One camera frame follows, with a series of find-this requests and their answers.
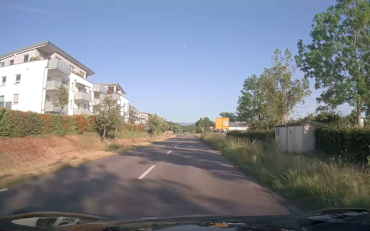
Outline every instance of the road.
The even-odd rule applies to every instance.
[[[0,192],[0,216],[40,211],[121,219],[290,213],[218,152],[184,135]]]

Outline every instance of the signpost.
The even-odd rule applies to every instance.
[[[215,129],[229,129],[229,118],[215,118]]]

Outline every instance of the sky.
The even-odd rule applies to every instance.
[[[93,70],[92,83],[118,82],[140,111],[213,120],[235,112],[243,81],[269,67],[276,48],[295,55],[298,39],[309,43],[314,15],[335,2],[0,0],[0,55],[49,40]],[[296,116],[316,108],[310,81]]]

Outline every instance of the car hood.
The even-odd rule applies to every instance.
[[[370,210],[317,210],[288,216],[198,216],[120,220],[78,213],[25,213],[0,218],[0,230],[73,231],[317,231],[370,229]]]

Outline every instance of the grass verge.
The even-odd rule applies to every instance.
[[[246,175],[272,187],[303,210],[370,208],[370,157],[364,165],[344,159],[278,152],[272,140],[248,141],[219,134],[199,136]]]
[[[0,138],[0,189],[170,137],[105,139],[104,142],[100,142],[97,134],[90,133]]]

